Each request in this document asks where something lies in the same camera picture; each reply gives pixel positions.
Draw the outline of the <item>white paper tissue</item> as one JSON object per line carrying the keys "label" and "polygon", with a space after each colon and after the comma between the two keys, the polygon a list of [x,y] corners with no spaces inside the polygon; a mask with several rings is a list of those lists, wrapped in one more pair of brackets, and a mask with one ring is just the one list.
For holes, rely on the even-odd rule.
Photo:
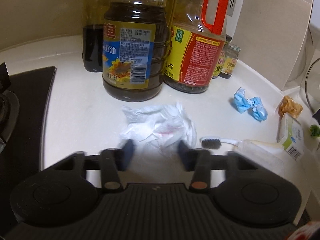
{"label": "white paper tissue", "polygon": [[121,140],[132,139],[144,151],[156,150],[169,157],[179,142],[194,147],[197,131],[180,102],[169,105],[153,105],[142,108],[122,107],[127,127],[121,132]]}

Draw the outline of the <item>white toothbrush black bristles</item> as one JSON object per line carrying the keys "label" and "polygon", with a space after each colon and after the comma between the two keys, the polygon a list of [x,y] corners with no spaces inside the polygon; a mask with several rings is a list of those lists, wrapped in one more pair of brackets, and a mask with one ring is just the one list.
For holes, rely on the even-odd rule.
{"label": "white toothbrush black bristles", "polygon": [[236,139],[220,138],[220,137],[201,137],[200,138],[200,144],[202,148],[212,149],[212,150],[219,149],[222,146],[222,144],[229,144],[229,145],[239,147],[240,145],[243,145],[244,143],[249,143],[249,142],[257,146],[267,146],[267,147],[281,148],[281,149],[284,148],[284,146],[279,143],[269,143],[269,142],[263,142],[258,140],[236,140]]}

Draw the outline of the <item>crumpled blue face mask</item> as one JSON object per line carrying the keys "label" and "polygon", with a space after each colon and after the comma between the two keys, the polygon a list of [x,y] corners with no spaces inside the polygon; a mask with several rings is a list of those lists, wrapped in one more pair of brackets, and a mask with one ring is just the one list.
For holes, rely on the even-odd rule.
{"label": "crumpled blue face mask", "polygon": [[246,98],[246,90],[240,87],[234,94],[233,104],[237,111],[242,114],[248,112],[255,120],[262,122],[266,121],[268,112],[263,106],[262,100],[259,97]]}

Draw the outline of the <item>clear plastic box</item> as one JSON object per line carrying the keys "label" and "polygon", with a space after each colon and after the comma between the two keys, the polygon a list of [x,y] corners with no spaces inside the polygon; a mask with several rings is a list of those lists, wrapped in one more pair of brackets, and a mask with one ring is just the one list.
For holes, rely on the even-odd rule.
{"label": "clear plastic box", "polygon": [[277,153],[281,153],[284,150],[280,144],[271,144],[255,140],[238,140],[233,145],[235,150],[246,158],[277,175],[282,177],[285,175],[285,165],[283,161],[277,157]]}

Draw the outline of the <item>tall yellow-label sauce jar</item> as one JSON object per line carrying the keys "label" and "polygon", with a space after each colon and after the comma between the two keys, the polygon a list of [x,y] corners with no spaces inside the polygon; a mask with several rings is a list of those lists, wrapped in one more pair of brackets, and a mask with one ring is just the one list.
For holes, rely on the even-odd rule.
{"label": "tall yellow-label sauce jar", "polygon": [[223,64],[224,64],[224,61],[225,61],[225,53],[226,53],[228,44],[229,44],[229,42],[231,42],[231,40],[232,40],[232,37],[229,36],[229,35],[226,35],[225,44],[224,44],[224,46],[223,46],[223,49],[222,49],[221,54],[220,54],[220,57],[219,57],[219,59],[218,59],[218,62],[217,62],[217,64],[216,64],[216,67],[215,67],[215,69],[214,69],[212,79],[217,78],[218,75],[219,75],[220,72],[221,72],[221,69],[222,69]]}

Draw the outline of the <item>white green medicine box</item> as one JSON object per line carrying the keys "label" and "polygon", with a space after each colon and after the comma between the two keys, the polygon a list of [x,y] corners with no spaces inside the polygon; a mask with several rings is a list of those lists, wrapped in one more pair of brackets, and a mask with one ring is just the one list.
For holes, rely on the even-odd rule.
{"label": "white green medicine box", "polygon": [[303,129],[301,124],[289,113],[285,113],[281,118],[277,141],[293,159],[299,160],[303,156]]}

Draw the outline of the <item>brown paper wrapper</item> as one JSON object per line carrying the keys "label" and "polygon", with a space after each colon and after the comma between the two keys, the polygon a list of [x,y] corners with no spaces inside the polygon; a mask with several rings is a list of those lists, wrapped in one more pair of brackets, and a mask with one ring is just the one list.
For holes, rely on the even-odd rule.
{"label": "brown paper wrapper", "polygon": [[285,113],[287,113],[291,115],[293,118],[297,119],[300,116],[302,110],[303,106],[301,104],[295,102],[293,98],[286,95],[283,97],[279,105],[278,114],[280,116],[283,116]]}

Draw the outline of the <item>black gas stove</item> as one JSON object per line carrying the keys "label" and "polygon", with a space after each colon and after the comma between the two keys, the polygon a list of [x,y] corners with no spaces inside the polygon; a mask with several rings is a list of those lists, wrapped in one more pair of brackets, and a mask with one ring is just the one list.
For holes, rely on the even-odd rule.
{"label": "black gas stove", "polygon": [[1,236],[17,225],[10,195],[43,164],[44,127],[56,67],[9,76],[1,68]]}

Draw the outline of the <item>short soybean paste jar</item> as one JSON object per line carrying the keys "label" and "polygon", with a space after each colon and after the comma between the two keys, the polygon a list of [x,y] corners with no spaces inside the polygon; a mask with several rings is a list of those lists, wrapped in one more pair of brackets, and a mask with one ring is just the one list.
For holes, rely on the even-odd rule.
{"label": "short soybean paste jar", "polygon": [[239,58],[239,53],[241,49],[235,44],[229,43],[225,52],[225,60],[223,67],[219,74],[220,77],[224,79],[229,79],[233,74],[233,70],[236,67],[236,63]]}

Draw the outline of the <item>paper cup green print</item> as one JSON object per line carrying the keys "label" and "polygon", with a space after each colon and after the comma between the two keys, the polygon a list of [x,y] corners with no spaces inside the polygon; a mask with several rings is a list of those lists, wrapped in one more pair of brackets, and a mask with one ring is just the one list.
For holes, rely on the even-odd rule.
{"label": "paper cup green print", "polygon": [[309,128],[309,134],[312,138],[319,138],[320,137],[319,125],[311,125]]}

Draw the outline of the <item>sunflower oil bottle blue label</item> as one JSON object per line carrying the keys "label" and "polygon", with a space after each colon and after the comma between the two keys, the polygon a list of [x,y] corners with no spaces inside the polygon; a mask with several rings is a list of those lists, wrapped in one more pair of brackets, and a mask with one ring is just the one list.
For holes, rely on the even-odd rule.
{"label": "sunflower oil bottle blue label", "polygon": [[104,14],[103,85],[123,101],[156,96],[169,46],[168,0],[110,0]]}

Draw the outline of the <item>glass pot lid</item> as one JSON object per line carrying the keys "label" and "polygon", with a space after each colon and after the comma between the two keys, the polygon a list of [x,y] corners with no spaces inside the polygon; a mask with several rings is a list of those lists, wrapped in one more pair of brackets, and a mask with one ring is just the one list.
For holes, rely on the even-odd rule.
{"label": "glass pot lid", "polygon": [[304,80],[306,103],[313,116],[319,118],[319,58],[307,70]]}

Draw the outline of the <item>small dark sauce bottle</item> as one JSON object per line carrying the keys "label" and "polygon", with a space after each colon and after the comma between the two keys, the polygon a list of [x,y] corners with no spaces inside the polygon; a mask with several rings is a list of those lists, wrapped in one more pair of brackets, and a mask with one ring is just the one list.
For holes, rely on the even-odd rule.
{"label": "small dark sauce bottle", "polygon": [[105,0],[84,0],[82,10],[82,59],[88,72],[103,71]]}

